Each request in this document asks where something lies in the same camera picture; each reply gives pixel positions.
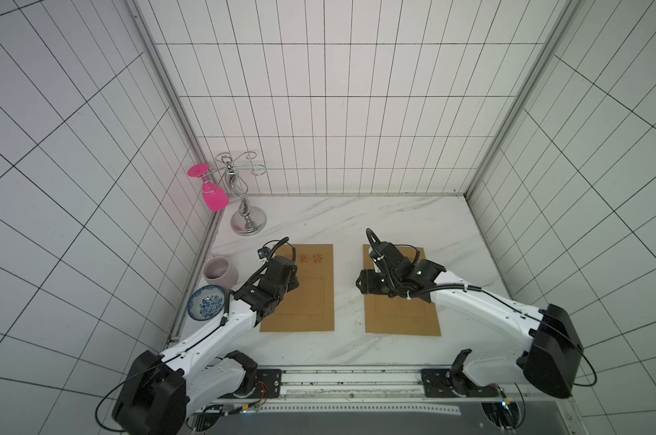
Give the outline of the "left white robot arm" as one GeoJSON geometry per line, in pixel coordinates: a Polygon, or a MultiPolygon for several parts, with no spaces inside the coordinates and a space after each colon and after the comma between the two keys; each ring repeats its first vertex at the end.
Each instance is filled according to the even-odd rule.
{"type": "Polygon", "coordinates": [[[113,432],[176,434],[191,415],[231,394],[250,394],[257,363],[228,351],[237,338],[272,315],[298,286],[291,258],[275,256],[237,291],[224,296],[223,310],[197,332],[162,351],[139,355],[124,382],[113,388],[113,432]]]}

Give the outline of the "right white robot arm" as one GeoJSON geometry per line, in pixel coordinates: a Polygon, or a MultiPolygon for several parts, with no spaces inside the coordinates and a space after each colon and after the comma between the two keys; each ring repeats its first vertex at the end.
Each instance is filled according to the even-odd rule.
{"type": "Polygon", "coordinates": [[[370,266],[356,280],[363,295],[451,308],[497,336],[496,344],[460,350],[431,383],[434,389],[467,398],[502,384],[528,384],[555,399],[571,397],[585,348],[564,308],[499,297],[421,255],[407,257],[389,242],[371,243],[366,252],[370,266]]]}

